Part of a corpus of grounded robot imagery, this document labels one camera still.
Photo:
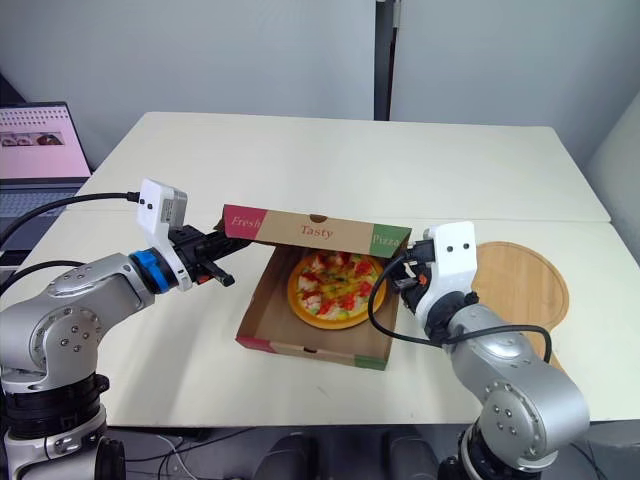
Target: orange plate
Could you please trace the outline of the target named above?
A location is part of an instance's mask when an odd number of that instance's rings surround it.
[[[302,306],[300,306],[300,304],[298,303],[298,297],[296,296],[296,290],[298,286],[298,276],[300,275],[300,272],[302,271],[302,269],[307,266],[309,259],[311,259],[314,255],[315,254],[309,255],[303,258],[302,260],[300,260],[300,262],[298,262],[296,267],[291,272],[291,275],[289,276],[289,283],[287,285],[287,298],[289,300],[289,306],[291,307],[291,310],[293,310],[293,313],[295,313],[301,320],[308,323],[309,325],[312,325],[317,328],[323,328],[325,330],[341,330],[343,328],[353,327],[355,325],[358,325],[368,320],[369,314],[367,313],[366,310],[354,317],[349,317],[346,320],[325,320],[323,318],[318,318],[315,315],[312,315],[311,313],[307,312],[304,308],[302,308]],[[371,264],[373,265],[373,268],[378,273],[378,276],[380,276],[383,270],[382,265],[380,265],[380,262],[378,262],[378,260],[376,260],[375,258],[370,257],[369,255],[362,255],[362,258],[371,262]],[[378,309],[382,306],[382,302],[384,302],[384,297],[386,293],[387,293],[387,281],[385,280],[380,286],[378,293],[376,294],[376,299],[373,304],[374,312],[377,312]]]

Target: white table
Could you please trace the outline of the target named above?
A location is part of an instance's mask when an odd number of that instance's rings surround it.
[[[28,259],[89,261],[144,248],[128,211],[65,212]],[[207,229],[211,213],[187,214]],[[376,221],[414,228],[419,218]],[[640,418],[640,269],[604,222],[476,221],[478,242],[505,240],[548,258],[570,293],[566,319],[552,331],[555,353],[589,403],[592,420]],[[252,245],[220,265],[237,283],[209,282],[172,291],[112,329],[100,345],[99,373],[111,425],[240,426],[293,424],[464,423],[478,402],[453,375],[440,350],[394,341],[384,372],[247,350],[234,341],[271,247]],[[28,298],[61,272],[37,272],[2,301]],[[398,331],[419,335],[400,308]]]
[[[353,219],[609,221],[549,127],[148,113],[81,193],[138,190],[145,176],[213,217],[236,203]]]

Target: laptop screen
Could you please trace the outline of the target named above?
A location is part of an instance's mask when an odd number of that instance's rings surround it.
[[[66,103],[0,107],[0,180],[89,176]]]

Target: laptop keyboard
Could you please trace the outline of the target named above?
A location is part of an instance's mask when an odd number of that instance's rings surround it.
[[[0,193],[0,218],[15,218],[38,208],[46,203],[73,197],[71,192],[25,192]],[[41,214],[43,217],[57,217],[64,207],[49,210]]]

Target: wooden cutting board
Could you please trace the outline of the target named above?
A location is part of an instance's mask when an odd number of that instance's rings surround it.
[[[551,262],[529,248],[509,242],[478,246],[473,289],[483,303],[506,322],[539,325],[551,331],[569,309],[569,291]],[[536,353],[544,355],[544,339],[526,333]],[[562,369],[555,355],[551,364]]]

